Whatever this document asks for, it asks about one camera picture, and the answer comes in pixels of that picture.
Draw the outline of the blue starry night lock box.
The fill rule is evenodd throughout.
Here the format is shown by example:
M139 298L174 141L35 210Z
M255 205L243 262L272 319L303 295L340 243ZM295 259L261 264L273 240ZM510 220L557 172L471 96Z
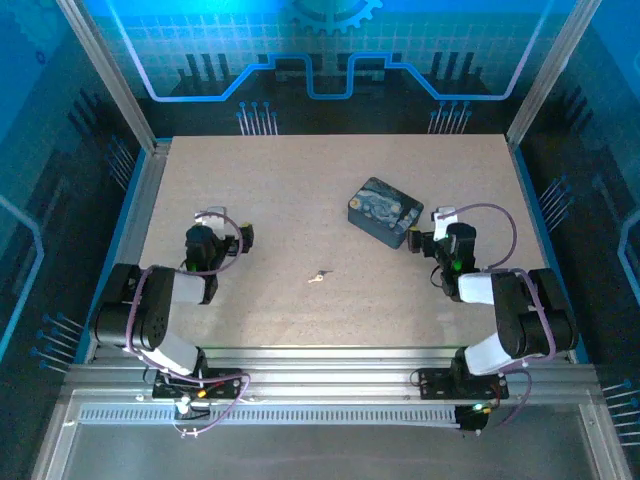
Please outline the blue starry night lock box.
M398 249L423 209L420 201L377 177L370 177L349 200L347 219L388 247Z

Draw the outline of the black connector box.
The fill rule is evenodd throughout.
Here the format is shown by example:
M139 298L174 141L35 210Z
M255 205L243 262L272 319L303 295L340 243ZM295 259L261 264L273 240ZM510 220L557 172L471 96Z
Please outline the black connector box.
M491 412L492 408L484 404L456 406L455 422L462 431L481 432L487 426Z

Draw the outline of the grey metal platform panel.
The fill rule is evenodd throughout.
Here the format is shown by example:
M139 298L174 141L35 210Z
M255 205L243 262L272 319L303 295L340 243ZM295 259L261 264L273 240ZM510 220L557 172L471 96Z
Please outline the grey metal platform panel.
M228 422L196 439L121 406L58 408L28 480L640 480L606 409L528 407L481 433L405 425Z

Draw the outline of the aluminium side rail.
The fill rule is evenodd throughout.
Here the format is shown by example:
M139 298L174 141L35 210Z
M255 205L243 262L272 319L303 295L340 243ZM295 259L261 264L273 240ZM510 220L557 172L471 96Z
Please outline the aluminium side rail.
M89 323L106 286L112 267L116 263L137 263L142 256L154 204L171 148L171 141L171 138L161 138L155 153L147 154L141 151L138 156L98 279L96 291L90 304L86 328L81 335L79 346L76 350L75 364L86 363L95 351L89 332Z

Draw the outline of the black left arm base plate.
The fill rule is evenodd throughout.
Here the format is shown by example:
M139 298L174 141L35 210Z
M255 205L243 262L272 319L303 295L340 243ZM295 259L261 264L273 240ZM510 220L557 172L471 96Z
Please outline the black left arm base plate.
M194 373L198 381L187 381L158 372L154 380L152 398L155 400L191 401L235 399L244 380L240 369L200 369Z

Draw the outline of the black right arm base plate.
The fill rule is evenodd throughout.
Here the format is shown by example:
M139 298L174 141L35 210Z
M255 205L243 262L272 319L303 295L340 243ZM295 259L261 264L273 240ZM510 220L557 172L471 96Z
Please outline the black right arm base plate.
M446 368L419 369L417 374L422 400L471 401L510 397L506 380L498 375L474 376Z

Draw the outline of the aluminium cross rail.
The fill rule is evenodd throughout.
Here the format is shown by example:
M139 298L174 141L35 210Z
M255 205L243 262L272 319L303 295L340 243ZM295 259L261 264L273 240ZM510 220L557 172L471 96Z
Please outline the aluminium cross rail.
M213 368L239 368L251 377L247 400L263 404L417 404L410 383L421 367L446 368L452 348L209 348ZM525 398L530 405L600 403L603 395L593 366L577 364L573 354L532 364L527 375L507 377L508 404ZM62 394L123 398L148 397L151 373L137 359L100 347L95 359L71 367Z

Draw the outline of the aluminium frame post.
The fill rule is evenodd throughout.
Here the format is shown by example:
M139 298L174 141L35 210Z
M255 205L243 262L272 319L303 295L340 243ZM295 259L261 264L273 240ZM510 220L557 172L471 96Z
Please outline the aluminium frame post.
M576 0L506 133L511 152L519 147L601 3L602 0Z
M142 109L83 1L55 1L141 148L151 156L167 155L169 143L159 142L153 134Z

